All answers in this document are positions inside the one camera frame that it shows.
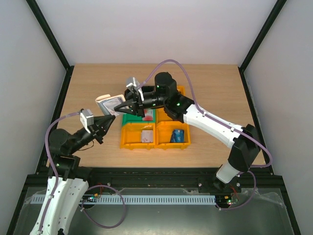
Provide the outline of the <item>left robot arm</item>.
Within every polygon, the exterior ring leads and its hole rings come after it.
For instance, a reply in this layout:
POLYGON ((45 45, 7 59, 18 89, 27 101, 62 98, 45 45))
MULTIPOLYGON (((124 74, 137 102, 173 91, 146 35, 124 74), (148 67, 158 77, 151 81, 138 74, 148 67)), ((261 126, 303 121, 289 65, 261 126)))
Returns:
POLYGON ((90 110, 68 114, 79 116, 82 128, 74 134, 53 127, 66 116, 53 121, 45 134, 49 165, 44 201, 31 231, 32 235, 66 235, 79 202, 89 187, 91 168, 80 167, 75 152, 92 141, 102 144, 115 120, 114 115, 95 117, 90 110))

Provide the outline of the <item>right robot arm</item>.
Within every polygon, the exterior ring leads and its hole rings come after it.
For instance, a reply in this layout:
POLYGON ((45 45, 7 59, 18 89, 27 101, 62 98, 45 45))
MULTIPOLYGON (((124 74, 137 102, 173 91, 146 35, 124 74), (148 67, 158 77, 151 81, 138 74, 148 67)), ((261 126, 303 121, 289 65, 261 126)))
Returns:
POLYGON ((145 109, 163 108, 172 120, 197 127, 230 148, 227 162, 213 180, 217 191, 225 191, 235 176, 247 172, 261 150, 254 126, 242 127, 202 109, 195 99, 178 91, 176 81, 168 72, 155 76, 155 86, 150 92, 141 89, 139 82, 131 77, 125 94, 126 100, 115 106, 115 111, 142 117, 145 109))

